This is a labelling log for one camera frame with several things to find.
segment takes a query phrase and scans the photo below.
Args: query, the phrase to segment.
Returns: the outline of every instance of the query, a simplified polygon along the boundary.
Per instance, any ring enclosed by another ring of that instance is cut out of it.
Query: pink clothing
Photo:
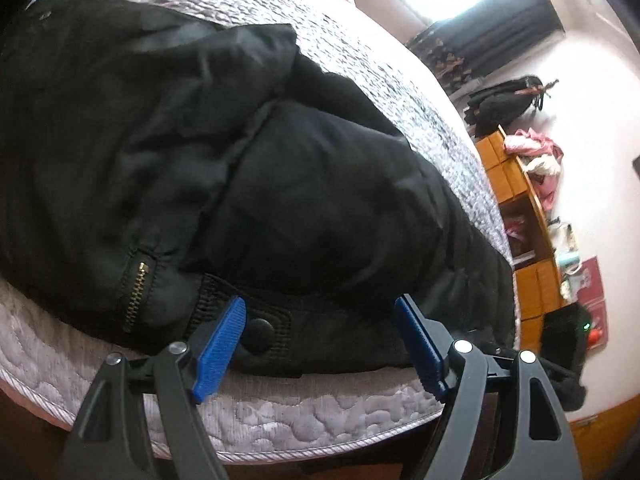
[[[539,134],[533,128],[528,132],[518,130],[513,135],[504,139],[504,152],[525,156],[553,155],[558,162],[562,160],[564,153],[560,146],[547,137]]]
[[[533,128],[529,128],[528,132],[518,130],[515,134],[507,136],[504,139],[505,153],[523,155],[523,156],[540,156],[553,155],[558,164],[562,161],[564,152],[551,138],[545,134],[539,134]],[[558,188],[559,177],[557,175],[543,176],[531,178],[533,190],[540,199],[540,204],[545,212],[549,212],[554,208],[556,203],[556,189]]]

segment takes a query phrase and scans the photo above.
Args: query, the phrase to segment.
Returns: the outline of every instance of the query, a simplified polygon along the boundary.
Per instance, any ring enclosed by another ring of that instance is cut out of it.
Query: black clamp
[[[580,480],[569,425],[539,359],[483,354],[425,319],[412,298],[396,301],[396,324],[425,390],[445,403],[438,429],[411,480],[460,480],[469,460],[486,393],[500,399],[492,448],[493,480]],[[156,394],[180,480],[224,480],[196,404],[218,389],[246,323],[234,298],[219,320],[157,356],[129,361],[111,354],[84,398],[66,442],[62,480],[154,480],[142,394]]]

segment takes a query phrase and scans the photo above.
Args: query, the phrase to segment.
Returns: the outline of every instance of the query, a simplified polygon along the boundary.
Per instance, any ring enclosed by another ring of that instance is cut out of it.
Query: black jacket
[[[507,261],[289,25],[40,0],[4,36],[0,103],[0,271],[80,330],[154,351],[241,294],[238,370],[405,366],[410,292],[513,342]]]

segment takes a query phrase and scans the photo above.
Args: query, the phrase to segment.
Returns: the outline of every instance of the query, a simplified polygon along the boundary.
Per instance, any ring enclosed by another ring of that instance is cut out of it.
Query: quilted mattress cover
[[[302,52],[324,70],[352,78],[438,168],[469,219],[511,261],[494,194],[462,120],[419,60],[359,10],[343,0],[130,1],[226,25],[293,24]],[[104,357],[114,349],[133,356],[63,324],[3,280],[0,325],[0,387],[65,428]],[[145,397],[145,409],[154,451],[168,457],[153,396]],[[296,379],[230,372],[219,393],[200,406],[220,458],[235,463],[346,452],[424,424],[441,411],[412,368]]]

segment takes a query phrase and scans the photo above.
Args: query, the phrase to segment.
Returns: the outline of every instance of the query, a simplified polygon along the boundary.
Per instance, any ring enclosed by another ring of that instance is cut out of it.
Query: black bag
[[[508,126],[532,104],[542,110],[545,92],[558,82],[543,85],[537,76],[527,75],[483,88],[469,96],[465,122],[475,125],[477,138],[492,134],[498,125]]]

